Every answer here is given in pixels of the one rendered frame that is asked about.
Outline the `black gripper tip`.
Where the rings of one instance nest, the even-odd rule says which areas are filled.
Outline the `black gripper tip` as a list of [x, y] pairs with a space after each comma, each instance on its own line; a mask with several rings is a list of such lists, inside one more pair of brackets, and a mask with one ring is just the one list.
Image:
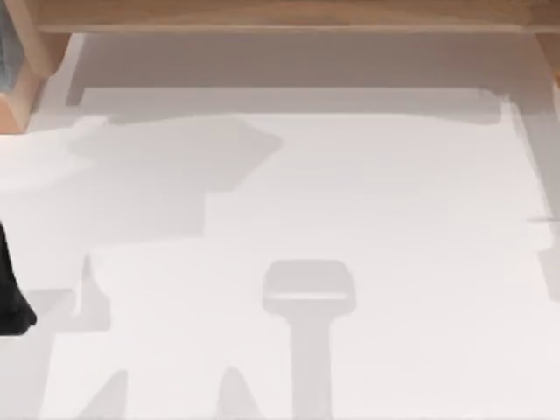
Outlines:
[[35, 311], [18, 286], [4, 225], [0, 222], [0, 337], [24, 335], [37, 324], [37, 320]]

